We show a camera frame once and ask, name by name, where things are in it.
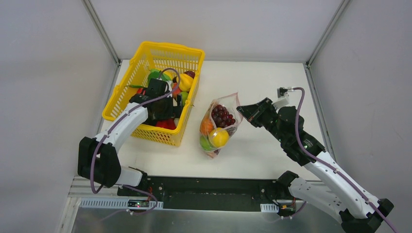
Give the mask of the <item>yellow lemon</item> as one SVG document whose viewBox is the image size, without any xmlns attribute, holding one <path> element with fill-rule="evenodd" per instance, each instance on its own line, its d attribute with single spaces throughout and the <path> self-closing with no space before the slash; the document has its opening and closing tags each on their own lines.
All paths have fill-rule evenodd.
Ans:
<svg viewBox="0 0 412 233">
<path fill-rule="evenodd" d="M 215 148 L 224 147 L 229 139 L 228 131 L 223 128 L 216 128 L 209 133 L 209 141 Z"/>
</svg>

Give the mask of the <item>green leafy bok choy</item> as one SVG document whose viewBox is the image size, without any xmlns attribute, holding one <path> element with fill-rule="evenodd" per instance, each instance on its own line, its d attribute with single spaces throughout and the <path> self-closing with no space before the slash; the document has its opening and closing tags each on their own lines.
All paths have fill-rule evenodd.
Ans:
<svg viewBox="0 0 412 233">
<path fill-rule="evenodd" d="M 162 80 L 165 82 L 168 81 L 172 81 L 172 78 L 170 77 L 170 75 L 168 75 L 167 72 L 163 72 L 162 74 L 160 74 L 161 70 L 159 69 L 150 69 L 150 73 L 148 75 L 147 81 L 148 83 L 152 80 L 152 79 L 158 79 L 158 80 Z"/>
</svg>

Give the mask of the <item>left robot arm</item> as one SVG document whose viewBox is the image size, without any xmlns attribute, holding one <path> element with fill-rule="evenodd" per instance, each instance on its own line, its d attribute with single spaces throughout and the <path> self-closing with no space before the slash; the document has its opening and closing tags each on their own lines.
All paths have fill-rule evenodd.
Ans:
<svg viewBox="0 0 412 233">
<path fill-rule="evenodd" d="M 120 164 L 118 152 L 132 132 L 147 120 L 159 122 L 181 115 L 184 101 L 172 93 L 169 81 L 151 79 L 148 87 L 134 94 L 123 112 L 102 133 L 79 143 L 77 173 L 105 187 L 129 185 L 136 196 L 147 193 L 143 172 Z"/>
</svg>

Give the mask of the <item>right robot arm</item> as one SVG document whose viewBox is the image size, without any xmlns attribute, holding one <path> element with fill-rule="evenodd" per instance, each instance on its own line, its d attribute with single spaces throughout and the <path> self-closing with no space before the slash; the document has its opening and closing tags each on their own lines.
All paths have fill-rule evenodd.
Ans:
<svg viewBox="0 0 412 233">
<path fill-rule="evenodd" d="M 300 106 L 279 109 L 269 99 L 251 105 L 238 106 L 237 111 L 254 127 L 265 128 L 286 155 L 317 176 L 325 186 L 311 187 L 303 178 L 285 171 L 275 181 L 276 194 L 304 200 L 333 217 L 346 233 L 374 233 L 386 222 L 394 205 L 388 199 L 378 199 L 354 181 L 334 161 L 325 147 L 304 131 Z"/>
</svg>

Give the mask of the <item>red bell pepper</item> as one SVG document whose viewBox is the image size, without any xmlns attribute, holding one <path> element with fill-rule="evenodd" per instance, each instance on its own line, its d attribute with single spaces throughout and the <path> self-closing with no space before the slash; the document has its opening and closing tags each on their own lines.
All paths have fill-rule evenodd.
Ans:
<svg viewBox="0 0 412 233">
<path fill-rule="evenodd" d="M 168 130 L 176 129 L 176 124 L 173 118 L 169 118 L 166 120 L 159 120 L 155 126 L 159 128 L 163 128 L 163 129 L 168 129 Z"/>
</svg>

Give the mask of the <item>clear zip top bag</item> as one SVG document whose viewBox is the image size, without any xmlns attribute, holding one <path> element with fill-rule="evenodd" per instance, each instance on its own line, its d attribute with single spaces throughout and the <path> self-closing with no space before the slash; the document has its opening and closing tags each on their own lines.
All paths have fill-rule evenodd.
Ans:
<svg viewBox="0 0 412 233">
<path fill-rule="evenodd" d="M 214 99 L 209 105 L 199 127 L 199 145 L 203 152 L 215 158 L 236 133 L 243 116 L 238 93 Z"/>
</svg>

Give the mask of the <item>small orange pumpkin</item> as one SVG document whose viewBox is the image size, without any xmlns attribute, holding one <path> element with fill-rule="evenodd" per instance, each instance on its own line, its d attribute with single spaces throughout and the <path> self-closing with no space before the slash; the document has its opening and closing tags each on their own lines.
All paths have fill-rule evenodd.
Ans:
<svg viewBox="0 0 412 233">
<path fill-rule="evenodd" d="M 213 122 L 209 118 L 204 118 L 200 125 L 200 133 L 202 135 L 209 135 L 213 130 Z"/>
</svg>

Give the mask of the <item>dark purple grape bunch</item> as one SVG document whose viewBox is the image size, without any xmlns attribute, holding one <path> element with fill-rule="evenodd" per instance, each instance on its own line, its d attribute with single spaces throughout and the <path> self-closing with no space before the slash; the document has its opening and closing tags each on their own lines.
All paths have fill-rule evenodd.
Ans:
<svg viewBox="0 0 412 233">
<path fill-rule="evenodd" d="M 217 104 L 212 108 L 211 117 L 218 128 L 226 128 L 236 123 L 234 115 L 221 104 Z"/>
</svg>

